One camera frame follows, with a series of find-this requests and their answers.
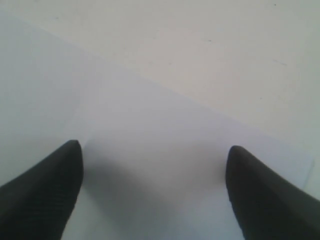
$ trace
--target white floor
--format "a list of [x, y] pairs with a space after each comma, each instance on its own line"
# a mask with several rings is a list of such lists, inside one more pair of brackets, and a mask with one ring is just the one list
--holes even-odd
[[305, 190], [320, 199], [320, 1], [0, 0], [0, 7], [306, 150], [315, 166]]

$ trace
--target white paper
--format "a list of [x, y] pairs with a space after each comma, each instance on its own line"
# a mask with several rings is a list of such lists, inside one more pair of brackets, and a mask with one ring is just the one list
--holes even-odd
[[[255, 129], [3, 12], [0, 32], [0, 144], [12, 139], [1, 181], [57, 143], [83, 147], [83, 188], [64, 240], [241, 239], [225, 186], [233, 145], [299, 188], [307, 179], [308, 155]], [[29, 136], [32, 154], [10, 157]]]

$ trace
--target white sheet of paper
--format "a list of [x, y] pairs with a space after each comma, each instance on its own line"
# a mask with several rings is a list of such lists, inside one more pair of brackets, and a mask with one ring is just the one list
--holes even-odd
[[307, 179], [312, 158], [276, 139], [4, 12], [0, 32], [0, 183], [67, 139], [83, 147], [64, 240], [241, 239], [224, 177], [232, 145], [299, 188]]

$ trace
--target white surface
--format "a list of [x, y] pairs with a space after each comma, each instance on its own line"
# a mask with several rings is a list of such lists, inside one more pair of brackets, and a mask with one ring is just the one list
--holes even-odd
[[0, 0], [0, 6], [316, 157], [320, 1]]
[[[71, 138], [83, 146], [83, 189], [64, 239], [238, 240], [224, 178], [232, 145], [305, 184], [313, 161], [304, 153], [3, 12], [0, 32], [1, 142], [34, 135], [46, 150]], [[10, 178], [34, 163], [13, 149], [1, 160]]]

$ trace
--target gray surface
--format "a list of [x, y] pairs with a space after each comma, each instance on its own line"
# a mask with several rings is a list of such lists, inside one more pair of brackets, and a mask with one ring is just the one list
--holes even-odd
[[[306, 154], [3, 12], [0, 31], [0, 141], [83, 146], [83, 189], [63, 239], [240, 239], [224, 182], [232, 145], [305, 184]], [[1, 153], [2, 180], [33, 164], [12, 150]]]

